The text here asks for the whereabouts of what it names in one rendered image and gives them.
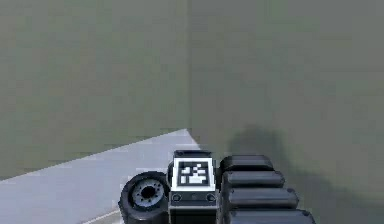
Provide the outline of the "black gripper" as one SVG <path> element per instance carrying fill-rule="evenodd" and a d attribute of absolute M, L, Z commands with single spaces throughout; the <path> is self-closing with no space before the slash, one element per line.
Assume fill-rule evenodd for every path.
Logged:
<path fill-rule="evenodd" d="M 123 187 L 118 207 L 124 224 L 168 224 L 169 186 L 166 174 L 147 171 Z"/>

